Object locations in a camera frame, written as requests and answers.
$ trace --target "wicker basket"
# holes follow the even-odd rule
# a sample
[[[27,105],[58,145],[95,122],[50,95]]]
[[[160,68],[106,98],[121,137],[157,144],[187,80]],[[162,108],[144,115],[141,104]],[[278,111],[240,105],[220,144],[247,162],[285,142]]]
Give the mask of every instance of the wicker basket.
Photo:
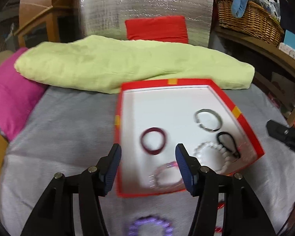
[[[231,13],[233,0],[216,0],[219,26],[248,34],[265,42],[280,44],[284,31],[280,23],[260,5],[248,1],[243,17],[235,18]]]

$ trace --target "gray bedsheet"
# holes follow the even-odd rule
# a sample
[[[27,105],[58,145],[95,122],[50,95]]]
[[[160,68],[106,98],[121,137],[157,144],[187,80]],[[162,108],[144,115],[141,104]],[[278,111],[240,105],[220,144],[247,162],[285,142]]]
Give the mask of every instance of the gray bedsheet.
[[[284,123],[280,112],[254,85],[226,93],[241,109],[266,154],[243,171],[276,231],[286,221],[295,201],[295,154],[268,137],[269,119]],[[0,218],[12,236],[22,228],[55,172],[81,173],[105,156],[113,144],[117,95],[50,87],[31,114],[27,126],[10,143],[0,182]],[[135,218],[158,215],[173,222],[173,235],[187,235],[197,198],[188,192],[142,198],[117,198],[115,189],[101,198],[111,236],[125,235]],[[75,223],[78,226],[77,198]],[[140,235],[162,235],[145,227]]]

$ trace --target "red pillow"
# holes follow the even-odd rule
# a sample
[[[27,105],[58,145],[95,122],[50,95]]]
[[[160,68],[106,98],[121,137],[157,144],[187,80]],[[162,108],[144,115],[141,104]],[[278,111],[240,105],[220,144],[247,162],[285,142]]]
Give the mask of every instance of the red pillow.
[[[188,43],[184,16],[134,18],[125,21],[128,40]]]

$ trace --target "screw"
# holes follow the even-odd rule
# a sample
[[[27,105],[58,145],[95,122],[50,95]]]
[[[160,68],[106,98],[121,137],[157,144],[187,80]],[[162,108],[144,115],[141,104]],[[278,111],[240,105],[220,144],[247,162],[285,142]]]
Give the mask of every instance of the screw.
[[[242,174],[241,173],[235,173],[234,177],[237,179],[242,179]]]
[[[93,172],[95,172],[97,170],[97,167],[91,166],[87,170],[88,170],[88,172],[93,173]]]
[[[62,177],[62,173],[60,173],[60,172],[57,172],[56,174],[54,174],[54,176],[53,176],[55,179],[59,179],[59,178],[61,178]]]
[[[207,173],[210,171],[210,169],[207,166],[201,166],[200,170],[204,173]]]

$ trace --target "maroon bracelet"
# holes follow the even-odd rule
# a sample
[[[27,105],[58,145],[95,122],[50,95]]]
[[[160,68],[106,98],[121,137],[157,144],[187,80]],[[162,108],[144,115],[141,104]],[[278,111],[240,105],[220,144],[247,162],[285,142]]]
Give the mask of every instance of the maroon bracelet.
[[[157,150],[151,150],[151,149],[148,149],[148,148],[144,145],[144,143],[143,143],[143,138],[144,138],[144,136],[145,136],[146,134],[148,134],[149,132],[154,132],[154,131],[161,133],[162,136],[163,136],[163,143],[162,143],[162,146],[161,146],[159,149],[157,149]],[[160,129],[160,128],[149,128],[149,129],[145,130],[145,131],[141,134],[140,142],[141,142],[142,148],[143,148],[148,154],[151,154],[151,155],[157,155],[157,154],[159,154],[159,153],[164,149],[164,147],[165,147],[165,144],[166,144],[166,134],[165,134],[165,132],[164,132],[162,129]]]

